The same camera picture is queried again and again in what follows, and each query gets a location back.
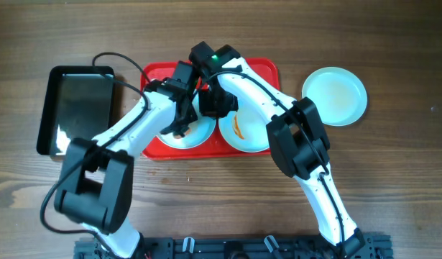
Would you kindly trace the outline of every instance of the wooden table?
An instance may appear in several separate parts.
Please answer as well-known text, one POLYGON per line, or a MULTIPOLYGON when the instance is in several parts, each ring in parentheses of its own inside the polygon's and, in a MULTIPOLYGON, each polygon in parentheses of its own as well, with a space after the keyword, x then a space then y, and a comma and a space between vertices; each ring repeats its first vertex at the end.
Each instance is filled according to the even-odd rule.
MULTIPOLYGON (((442 258, 442 1, 65 1, 0 6, 0 258, 71 258, 79 238, 39 221, 61 166, 35 151, 50 69, 88 65, 105 50, 143 66, 185 60, 202 40, 273 60, 298 99, 318 68, 355 73, 367 113, 326 128, 346 208, 365 232, 392 235, 395 258, 442 258)), ((139 84, 130 64, 101 64, 139 84)), ((47 216, 77 227, 52 205, 47 216)), ((318 232, 301 188, 268 157, 140 158, 129 217, 148 237, 318 232)))

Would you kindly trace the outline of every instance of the round plate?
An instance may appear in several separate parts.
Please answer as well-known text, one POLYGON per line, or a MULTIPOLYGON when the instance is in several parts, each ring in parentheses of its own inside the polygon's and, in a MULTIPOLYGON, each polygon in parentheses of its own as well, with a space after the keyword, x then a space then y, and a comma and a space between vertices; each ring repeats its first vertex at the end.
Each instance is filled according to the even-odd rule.
POLYGON ((302 97, 310 98, 318 108, 321 121, 331 126, 345 126, 357 121, 367 107, 363 83, 343 68, 322 68, 304 83, 302 97))
POLYGON ((198 120, 189 124, 189 133, 179 139, 174 138, 172 133, 166 135, 158 134, 157 137, 160 141, 176 149, 188 149, 201 145, 213 134, 214 128, 216 127, 216 120, 201 116, 198 107, 198 98, 193 100, 192 105, 197 112, 198 120))
POLYGON ((269 148, 265 122, 259 113, 238 100, 237 112, 219 119, 219 129, 227 143, 237 150, 255 153, 269 148))

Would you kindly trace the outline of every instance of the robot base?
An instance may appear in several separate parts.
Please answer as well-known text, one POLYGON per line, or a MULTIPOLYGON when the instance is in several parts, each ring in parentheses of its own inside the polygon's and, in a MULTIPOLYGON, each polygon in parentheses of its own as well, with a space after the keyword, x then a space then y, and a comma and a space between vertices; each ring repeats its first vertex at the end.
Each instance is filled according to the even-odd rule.
MULTIPOLYGON (((392 242, 388 235, 363 233, 366 245, 351 258, 354 259, 393 259, 392 242)), ((263 239, 198 239, 192 253, 187 247, 183 252, 184 240, 172 238, 144 238, 141 247, 144 253, 134 258, 140 259, 234 259, 243 258, 238 252, 246 253, 251 259, 271 259, 263 239)), ((298 236, 296 238, 277 238, 279 254, 283 259, 327 259, 337 258, 335 247, 320 235, 298 236)), ((112 259, 97 240, 80 240, 75 243, 74 259, 112 259)))

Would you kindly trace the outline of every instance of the robotic arm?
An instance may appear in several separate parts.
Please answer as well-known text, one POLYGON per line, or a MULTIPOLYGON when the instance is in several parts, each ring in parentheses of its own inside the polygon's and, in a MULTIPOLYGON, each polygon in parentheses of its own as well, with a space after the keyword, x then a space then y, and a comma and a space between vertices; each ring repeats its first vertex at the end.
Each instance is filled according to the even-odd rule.
MULTIPOLYGON (((152 81, 146 86, 149 100, 147 113, 119 141, 102 150, 93 162, 78 168, 60 186, 55 196, 56 210, 97 232, 108 250, 116 256, 139 258, 143 236, 126 217, 132 200, 134 158, 139 157, 158 132, 184 136, 188 124, 197 120, 191 101, 200 76, 210 84, 210 91, 217 96, 213 98, 210 94, 200 92, 201 109, 208 107, 205 114, 226 116, 231 110, 238 109, 236 97, 258 109, 267 124, 272 158, 286 176, 294 178, 302 186, 316 214, 321 235, 333 246, 344 244, 345 256, 353 255, 364 245, 364 239, 334 186, 327 153, 329 141, 313 102, 310 99, 296 101, 271 87, 228 45, 214 52, 202 42, 192 49, 189 59, 192 65, 180 62, 172 78, 152 81), (235 72, 253 78, 269 93, 248 78, 233 74, 235 72), (269 94, 273 94, 287 112, 272 101, 269 94), (215 105, 203 105, 203 100, 213 99, 215 105), (298 118, 305 132, 291 134, 293 122, 290 114, 298 118), (309 136, 329 174, 321 176, 324 169, 310 145, 303 140, 303 134, 309 136), (85 177, 85 170, 96 171, 97 168, 106 171, 102 184, 85 177), (342 218, 342 229, 336 211, 342 218)), ((93 141, 73 140, 66 153, 60 178, 74 162, 124 129, 143 107, 144 99, 141 99, 124 118, 106 132, 95 136, 93 141)))

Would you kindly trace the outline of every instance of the wire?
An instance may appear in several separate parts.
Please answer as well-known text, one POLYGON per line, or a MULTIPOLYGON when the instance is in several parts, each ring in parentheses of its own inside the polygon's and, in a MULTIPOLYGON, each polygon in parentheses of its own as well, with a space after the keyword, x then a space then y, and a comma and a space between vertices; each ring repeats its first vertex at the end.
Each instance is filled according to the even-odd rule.
POLYGON ((89 163, 102 150, 104 150, 106 147, 108 147, 113 142, 117 141, 127 130, 129 130, 131 127, 133 127, 133 125, 136 124, 136 122, 138 122, 144 116, 144 114, 146 113, 146 111, 149 108, 149 101, 147 100, 147 97, 138 88, 132 86, 129 83, 125 83, 123 81, 116 80, 115 78, 112 78, 111 76, 106 76, 106 75, 99 72, 99 69, 96 67, 96 60, 99 57, 104 56, 104 55, 115 55, 115 56, 119 56, 121 58, 128 60, 135 67, 137 67, 139 69, 139 71, 141 72, 141 74, 144 76, 144 78, 148 82, 150 82, 149 77, 146 75, 146 73, 131 58, 128 58, 127 56, 119 54, 119 53, 112 53, 112 52, 99 53, 91 61, 91 65, 93 66, 93 69, 97 73, 101 74, 104 78, 106 78, 114 83, 117 83, 117 84, 120 84, 120 85, 125 86, 127 88, 130 88, 131 90, 139 93, 141 95, 141 97, 144 99, 144 107, 142 108, 142 111, 138 114, 138 116, 136 118, 134 118, 126 127, 124 127, 117 134, 115 134, 110 140, 108 140, 102 146, 96 148, 91 154, 87 155, 84 159, 79 160, 77 163, 74 164, 74 166, 72 166, 71 168, 66 170, 66 174, 64 175, 64 177, 62 177, 57 183, 55 183, 51 187, 51 189, 47 192, 47 195, 43 199, 42 205, 40 206, 40 221, 46 229, 48 229, 49 231, 52 231, 54 233, 58 233, 58 234, 92 234, 101 243, 101 245, 103 245, 109 252, 111 252, 112 249, 101 239, 101 237, 98 235, 97 232, 95 232, 93 230, 59 230, 59 229, 56 229, 56 228, 52 227, 51 225, 49 225, 45 219, 45 211, 47 209, 48 201, 51 199, 51 197, 53 196, 55 191, 60 187, 60 185, 63 184, 69 178, 69 176, 71 176, 75 172, 75 170, 77 168, 89 163))
POLYGON ((331 192, 329 191, 328 186, 326 185, 326 182, 324 181, 324 176, 328 176, 329 175, 329 170, 326 167, 325 163, 323 162, 323 158, 321 158, 321 155, 318 153, 318 151, 316 150, 315 146, 313 145, 313 143, 310 141, 310 139, 308 138, 307 134, 305 133, 305 131, 302 128, 302 125, 299 123, 299 120, 294 116, 294 114, 291 113, 291 111, 289 109, 286 108, 285 105, 282 104, 282 102, 272 93, 270 93, 270 91, 263 86, 258 80, 252 78, 251 76, 245 74, 245 73, 241 73, 241 72, 236 72, 236 71, 221 71, 221 72, 217 72, 214 73, 212 76, 210 76, 207 80, 206 83, 208 83, 211 79, 215 78, 216 76, 219 75, 223 75, 223 74, 233 74, 233 75, 238 75, 241 76, 242 78, 246 78, 248 80, 250 80, 251 82, 255 83, 258 87, 260 87, 281 109, 283 109, 285 111, 285 113, 287 115, 289 115, 289 117, 291 118, 291 120, 293 121, 293 123, 299 128, 299 130, 302 132, 302 135, 304 136, 305 141, 308 143, 308 145, 310 146, 313 154, 316 156, 319 164, 323 167, 324 172, 320 173, 320 175, 318 176, 318 179, 321 181, 321 183, 323 184, 326 193, 329 196, 329 199, 331 200, 331 203, 333 204, 334 210, 336 211, 336 216, 339 219, 339 227, 341 229, 341 237, 342 237, 342 241, 341 241, 341 252, 339 257, 342 258, 343 257, 343 251, 344 251, 344 240, 345 240, 345 234, 344 234, 344 224, 342 222, 342 217, 341 214, 339 213, 339 208, 337 207, 336 202, 334 201, 334 198, 331 194, 331 192))

